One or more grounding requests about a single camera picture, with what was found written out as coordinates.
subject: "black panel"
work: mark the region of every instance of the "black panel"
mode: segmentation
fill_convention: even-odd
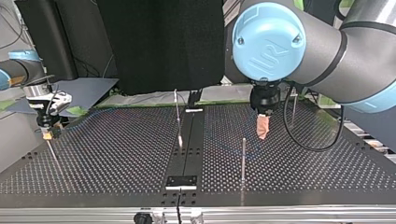
[[[102,77],[113,52],[95,1],[57,0],[56,3],[75,57],[78,75]],[[116,74],[115,62],[111,60],[106,77]]]
[[[57,80],[77,78],[67,37],[53,0],[16,1],[38,54],[50,75]]]
[[[224,75],[220,0],[99,0],[127,94],[191,90]]]
[[[304,0],[305,11],[314,17],[333,26],[335,11],[333,10],[336,0]]]

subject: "black cable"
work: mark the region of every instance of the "black cable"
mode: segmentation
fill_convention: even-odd
[[[7,47],[9,47],[9,46],[11,46],[11,45],[13,45],[13,44],[15,44],[19,39],[21,39],[22,34],[23,34],[23,25],[21,25],[21,31],[20,31],[20,33],[18,34],[18,37],[17,37],[14,41],[12,41],[11,43],[6,44],[6,45],[0,47],[0,49],[5,49],[5,48],[7,48]]]
[[[313,93],[311,90],[309,90],[309,93],[311,94],[312,98],[314,98],[315,103],[316,103],[317,105],[319,105],[319,103],[318,103],[318,98],[317,98],[316,96],[314,96],[314,93]]]
[[[85,66],[84,69],[85,69],[85,71],[86,71],[87,73],[92,74],[92,75],[95,76],[95,77],[100,77],[100,72],[99,72],[99,70],[97,70],[93,65],[91,65],[91,64],[89,64],[89,63],[87,63],[87,62],[82,61],[82,60],[81,60],[80,58],[78,58],[78,57],[73,56],[73,58],[74,58],[74,60],[76,60],[77,62],[81,63],[83,67]]]
[[[13,114],[15,114],[15,113],[17,113],[17,112],[13,112],[13,113],[10,113],[10,114],[8,114],[8,115],[5,115],[5,116],[3,116],[3,117],[0,118],[0,119],[6,119],[6,118],[8,118],[9,116],[11,116],[11,115],[13,115]]]
[[[49,112],[50,112],[50,106],[52,105],[52,101],[53,101],[53,99],[55,99],[56,94],[58,94],[58,90],[59,90],[59,84],[56,85],[55,93],[53,94],[52,98],[51,98],[50,101],[49,101],[49,105],[47,106],[47,110],[46,110],[46,114],[47,114],[47,115],[50,115],[50,114],[49,114]]]
[[[289,125],[288,125],[288,119],[287,119],[287,115],[288,115],[288,104],[289,104],[289,99],[291,96],[291,92],[293,91],[294,88],[294,82],[290,84],[290,88],[288,91],[288,94],[286,95],[286,99],[285,99],[285,104],[283,105],[283,123],[285,124],[285,129],[286,132],[288,132],[290,138],[300,147],[308,150],[308,151],[314,151],[314,152],[324,152],[324,151],[328,151],[330,149],[332,149],[332,147],[338,142],[338,140],[340,139],[341,133],[343,131],[344,128],[344,120],[345,120],[345,113],[344,113],[344,107],[341,105],[341,121],[340,121],[340,126],[338,127],[338,132],[337,135],[335,136],[334,141],[329,144],[327,147],[307,147],[304,146],[302,143],[300,143],[296,137],[294,136],[293,133],[291,133]]]
[[[313,0],[306,0],[306,4],[304,6],[304,12],[307,12],[309,8],[311,8]]]
[[[340,4],[341,4],[341,2],[342,2],[342,0],[336,0],[336,1],[335,1],[335,3],[334,3],[334,12],[335,12],[335,16],[336,16],[339,20],[343,21],[343,20],[346,18],[346,16],[344,16],[344,15],[341,13],[341,11],[340,11]]]

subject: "metal rod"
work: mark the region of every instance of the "metal rod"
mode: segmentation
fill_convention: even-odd
[[[242,139],[242,188],[245,188],[245,167],[246,167],[246,154],[247,153],[247,139]]]
[[[178,99],[177,99],[177,90],[176,89],[174,91],[174,96],[175,96],[175,103],[176,103],[177,127],[178,127],[177,140],[178,140],[178,145],[180,146],[180,148],[183,148],[183,138],[181,137],[181,123],[180,123],[180,114],[179,114],[179,110],[178,110]]]
[[[55,151],[53,150],[52,144],[50,143],[50,140],[46,140],[47,145],[49,145],[49,151],[50,154],[52,155],[53,159],[55,159],[56,161],[58,160],[58,158],[56,157]]]
[[[247,139],[242,139],[242,180],[241,180],[241,206],[245,206],[245,168],[247,155]]]
[[[295,117],[295,114],[296,114],[297,100],[298,100],[298,95],[296,94],[294,96],[293,114],[292,114],[292,117],[291,117],[291,125],[294,125],[294,117]]]

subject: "black backdrop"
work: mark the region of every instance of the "black backdrop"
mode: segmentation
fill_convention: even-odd
[[[224,75],[221,0],[98,0],[127,94],[197,90]]]

